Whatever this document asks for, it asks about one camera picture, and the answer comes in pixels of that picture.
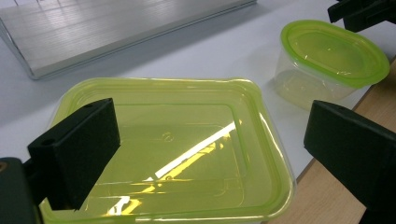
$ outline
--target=yellow-green lid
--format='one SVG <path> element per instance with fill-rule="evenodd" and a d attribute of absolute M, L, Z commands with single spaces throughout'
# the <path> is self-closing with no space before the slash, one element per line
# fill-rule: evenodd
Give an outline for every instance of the yellow-green lid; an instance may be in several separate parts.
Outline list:
<path fill-rule="evenodd" d="M 288 161 L 251 81 L 89 79 L 65 94 L 53 124 L 110 97 L 120 148 L 79 211 L 40 204 L 46 223 L 249 222 L 290 204 Z"/>
<path fill-rule="evenodd" d="M 353 88 L 389 73 L 385 54 L 369 39 L 324 21 L 294 21 L 281 33 L 284 50 L 298 64 Z"/>

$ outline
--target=transparent plastic container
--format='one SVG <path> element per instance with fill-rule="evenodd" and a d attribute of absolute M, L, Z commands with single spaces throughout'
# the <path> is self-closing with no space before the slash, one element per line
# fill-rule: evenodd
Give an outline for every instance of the transparent plastic container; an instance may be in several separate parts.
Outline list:
<path fill-rule="evenodd" d="M 65 94 L 53 124 L 109 97 L 121 146 L 80 210 L 40 204 L 47 224 L 241 223 L 288 208 L 294 178 L 251 81 L 89 79 Z"/>
<path fill-rule="evenodd" d="M 289 23 L 281 43 L 276 92 L 307 110 L 313 100 L 336 103 L 389 73 L 389 61 L 375 44 L 324 21 Z"/>

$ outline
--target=rectangular plastic container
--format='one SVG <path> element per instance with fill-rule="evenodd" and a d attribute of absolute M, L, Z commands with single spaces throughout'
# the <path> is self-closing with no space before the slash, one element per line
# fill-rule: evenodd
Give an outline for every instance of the rectangular plastic container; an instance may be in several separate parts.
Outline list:
<path fill-rule="evenodd" d="M 121 146 L 80 210 L 40 204 L 46 223 L 249 222 L 289 206 L 294 178 L 252 82 L 89 79 L 52 124 L 109 97 Z"/>
<path fill-rule="evenodd" d="M 294 21 L 281 33 L 276 91 L 310 110 L 314 100 L 336 103 L 389 72 L 385 54 L 367 38 L 324 21 Z"/>

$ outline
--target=table surface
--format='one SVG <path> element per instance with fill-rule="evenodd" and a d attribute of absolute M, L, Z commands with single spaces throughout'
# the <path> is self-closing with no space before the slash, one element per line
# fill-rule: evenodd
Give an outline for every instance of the table surface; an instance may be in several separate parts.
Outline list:
<path fill-rule="evenodd" d="M 312 159 L 303 147 L 309 112 L 284 101 L 274 92 L 272 78 L 281 51 L 279 34 L 291 21 L 328 21 L 327 8 L 335 3 L 331 0 L 259 0 L 257 5 L 196 23 L 59 76 L 37 81 L 28 77 L 0 40 L 0 157 L 26 161 L 29 158 L 26 146 L 48 128 L 60 98 L 88 78 L 244 77 L 261 87 L 291 169 L 298 176 Z M 13 4 L 13 0 L 0 1 L 0 7 Z M 360 34 L 371 39 L 389 58 L 396 53 L 395 24 L 382 22 Z M 366 90 L 358 90 L 338 104 L 352 108 Z"/>

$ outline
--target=wooden surface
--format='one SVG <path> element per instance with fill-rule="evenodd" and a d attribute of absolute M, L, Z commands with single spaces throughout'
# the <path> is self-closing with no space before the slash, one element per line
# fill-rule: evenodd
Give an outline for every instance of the wooden surface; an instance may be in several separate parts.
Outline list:
<path fill-rule="evenodd" d="M 366 92 L 354 111 L 396 132 L 396 60 L 389 75 Z M 297 182 L 290 209 L 268 224 L 354 224 L 361 220 L 364 205 L 315 159 Z"/>

